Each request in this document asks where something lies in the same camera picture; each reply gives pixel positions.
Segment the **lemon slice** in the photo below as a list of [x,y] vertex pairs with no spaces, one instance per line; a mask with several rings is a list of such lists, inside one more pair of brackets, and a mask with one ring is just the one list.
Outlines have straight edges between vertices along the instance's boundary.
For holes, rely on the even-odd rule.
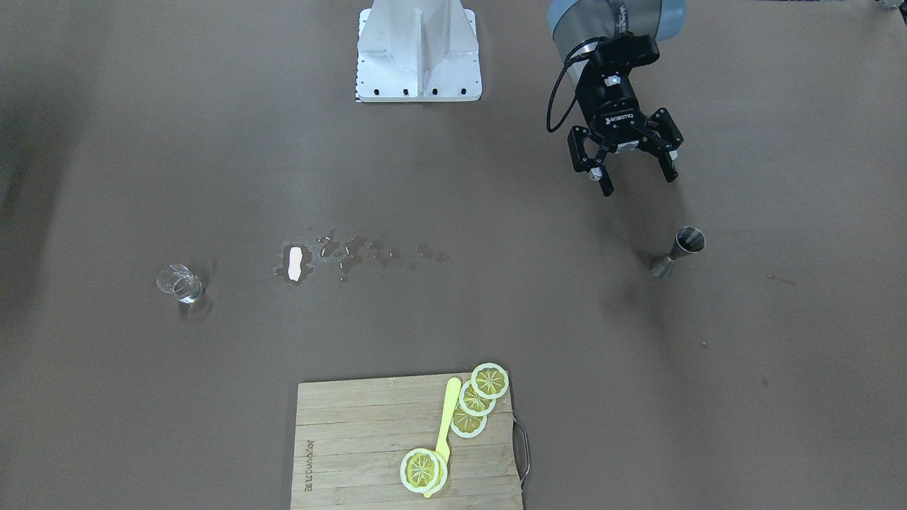
[[485,398],[476,393],[472,381],[467,382],[460,389],[460,408],[467,415],[483,417],[492,412],[495,402],[496,400],[493,398]]
[[434,456],[434,459],[438,461],[438,467],[441,468],[441,476],[438,478],[438,481],[434,486],[425,491],[422,495],[425,497],[432,497],[432,495],[444,487],[444,484],[447,483],[447,463],[444,462],[444,459],[438,455],[437,452],[431,452]]
[[485,424],[488,423],[488,417],[474,417],[466,413],[466,411],[457,406],[453,410],[453,420],[451,421],[451,430],[457,436],[464,437],[469,439],[470,437],[476,437],[485,429]]
[[507,371],[495,363],[482,363],[473,370],[473,386],[480,397],[497,398],[507,393]]
[[431,450],[410,450],[400,463],[400,481],[410,492],[424,494],[438,483],[441,464]]

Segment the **metal jigger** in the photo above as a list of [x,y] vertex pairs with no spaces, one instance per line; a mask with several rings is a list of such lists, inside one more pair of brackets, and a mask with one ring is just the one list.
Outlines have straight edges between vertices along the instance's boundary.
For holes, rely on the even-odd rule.
[[652,259],[649,269],[658,278],[667,278],[674,269],[674,261],[699,253],[706,247],[706,236],[696,227],[684,227],[674,236],[674,247],[668,255]]

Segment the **clear drinking glass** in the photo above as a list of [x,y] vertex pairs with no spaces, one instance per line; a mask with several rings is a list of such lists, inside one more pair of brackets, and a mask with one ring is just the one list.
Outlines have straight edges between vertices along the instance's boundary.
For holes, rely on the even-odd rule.
[[182,264],[171,264],[158,274],[158,289],[187,304],[194,303],[205,290],[199,277]]

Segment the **water spill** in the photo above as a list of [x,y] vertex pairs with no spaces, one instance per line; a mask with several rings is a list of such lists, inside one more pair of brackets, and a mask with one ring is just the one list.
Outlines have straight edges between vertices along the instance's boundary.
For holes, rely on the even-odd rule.
[[418,253],[419,256],[422,257],[423,259],[433,259],[434,258],[434,250],[429,248],[425,243],[422,243],[419,246],[416,246],[415,252]]
[[796,282],[793,280],[778,278],[777,276],[771,275],[771,274],[766,274],[766,278],[768,278],[769,280],[772,280],[772,281],[780,281],[781,283],[786,283],[787,285],[790,285],[791,287],[796,287]]
[[343,274],[349,274],[349,271],[353,270],[355,265],[359,262],[362,262],[362,257],[358,255],[346,255],[340,261],[340,271],[343,272]]
[[346,252],[347,256],[357,255],[359,249],[361,249],[366,244],[366,240],[361,237],[354,237],[351,240],[348,240],[344,245],[343,249]]
[[330,257],[331,253],[336,251],[337,248],[340,248],[340,243],[334,240],[334,229],[331,229],[331,232],[328,235],[324,235],[316,239],[318,244],[321,244],[321,256]]
[[[306,230],[312,231],[312,227],[306,227]],[[346,242],[340,239],[342,238],[336,235],[336,229],[331,229],[328,234],[317,237],[315,243],[308,246],[288,245],[283,253],[283,267],[275,268],[274,271],[284,280],[299,285],[315,272],[314,259],[322,260],[319,262],[322,264],[333,264],[335,262],[331,259],[336,258],[337,267],[340,269],[340,281],[347,283],[350,272],[358,265],[372,268],[377,266],[380,269],[399,266],[413,271],[416,269],[417,260],[446,262],[450,259],[446,253],[429,248],[426,242],[420,243],[415,251],[404,253],[397,247],[386,250],[385,247],[394,245],[378,238],[369,239],[365,235],[357,235]],[[385,274],[388,273],[382,271],[381,278]]]

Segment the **bamboo cutting board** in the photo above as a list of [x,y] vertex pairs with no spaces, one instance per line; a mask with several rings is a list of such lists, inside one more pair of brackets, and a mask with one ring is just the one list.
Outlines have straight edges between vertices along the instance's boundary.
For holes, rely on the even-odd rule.
[[437,494],[425,499],[400,483],[406,453],[434,449],[447,379],[469,376],[300,384],[290,508],[522,510],[510,392],[498,398],[481,434],[448,434],[450,475]]

